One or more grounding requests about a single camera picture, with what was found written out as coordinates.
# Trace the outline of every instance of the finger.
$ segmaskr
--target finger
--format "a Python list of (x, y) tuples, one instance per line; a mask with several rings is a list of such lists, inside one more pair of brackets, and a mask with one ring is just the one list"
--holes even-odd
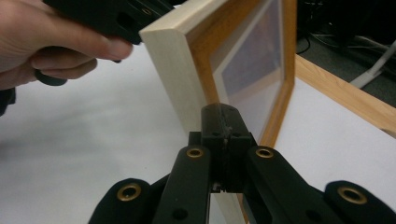
[(39, 70), (74, 68), (90, 60), (92, 57), (80, 52), (57, 47), (42, 49), (30, 59), (33, 68)]
[(121, 60), (129, 56), (132, 44), (117, 37), (105, 37), (75, 21), (48, 13), (20, 1), (6, 1), (0, 8), (0, 33), (21, 53), (49, 46), (79, 51), (93, 58)]
[(58, 77), (63, 79), (77, 79), (91, 72), (97, 66), (96, 59), (92, 59), (87, 63), (69, 69), (43, 69), (42, 74), (50, 77)]
[(24, 2), (25, 4), (40, 8), (48, 13), (58, 14), (58, 12), (56, 12), (55, 9), (53, 9), (52, 7), (45, 4), (42, 0), (19, 0), (19, 1)]
[(14, 69), (0, 73), (0, 90), (11, 89), (35, 81), (35, 69), (25, 63)]

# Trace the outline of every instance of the black handle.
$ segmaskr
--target black handle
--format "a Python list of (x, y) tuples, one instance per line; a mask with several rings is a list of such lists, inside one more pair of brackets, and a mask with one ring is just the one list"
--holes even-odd
[(57, 78), (57, 77), (49, 77), (46, 75), (43, 75), (40, 70), (36, 69), (35, 70), (35, 77), (37, 80), (40, 82), (49, 85), (49, 86), (62, 86), (64, 83), (67, 82), (67, 79), (62, 79), (62, 78)]

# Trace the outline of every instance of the brass ring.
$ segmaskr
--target brass ring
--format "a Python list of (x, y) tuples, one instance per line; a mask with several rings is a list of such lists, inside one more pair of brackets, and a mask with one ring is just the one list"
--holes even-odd
[(340, 187), (337, 190), (338, 194), (346, 201), (355, 204), (367, 203), (367, 198), (360, 191), (350, 187)]
[(200, 148), (190, 148), (187, 150), (187, 156), (190, 158), (200, 158), (204, 155), (204, 152)]
[(135, 183), (127, 184), (124, 187), (119, 189), (119, 191), (117, 192), (117, 198), (120, 201), (129, 202), (129, 201), (137, 198), (141, 192), (142, 192), (142, 189), (140, 188), (139, 185), (137, 185)]
[(266, 148), (259, 148), (256, 150), (256, 155), (258, 155), (261, 158), (269, 159), (274, 156), (274, 152)]

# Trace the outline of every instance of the light wood edge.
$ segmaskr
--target light wood edge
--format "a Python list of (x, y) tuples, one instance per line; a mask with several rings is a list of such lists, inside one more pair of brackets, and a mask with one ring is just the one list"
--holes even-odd
[(274, 147), (276, 144), (277, 135), (294, 87), (297, 2), (295, 0), (282, 0), (282, 11), (285, 81), (276, 98), (272, 114), (260, 141), (260, 145), (268, 147)]
[(185, 133), (200, 130), (207, 105), (186, 35), (224, 1), (187, 1), (140, 31)]
[(242, 201), (240, 201), (242, 194), (230, 194), (230, 193), (216, 193), (214, 194), (218, 202), (223, 202), (227, 206), (221, 206), (219, 204), (219, 209), (224, 215), (227, 224), (242, 224), (248, 223), (248, 216), (246, 216), (243, 210)]
[(396, 108), (350, 85), (339, 77), (296, 57), (296, 76), (338, 104), (390, 135), (396, 134)]

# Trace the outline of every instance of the hand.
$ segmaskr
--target hand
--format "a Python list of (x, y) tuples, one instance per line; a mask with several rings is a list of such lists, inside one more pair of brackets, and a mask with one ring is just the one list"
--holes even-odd
[(60, 16), (41, 0), (0, 0), (0, 90), (35, 80), (34, 71), (79, 78), (99, 59), (122, 60), (132, 44)]

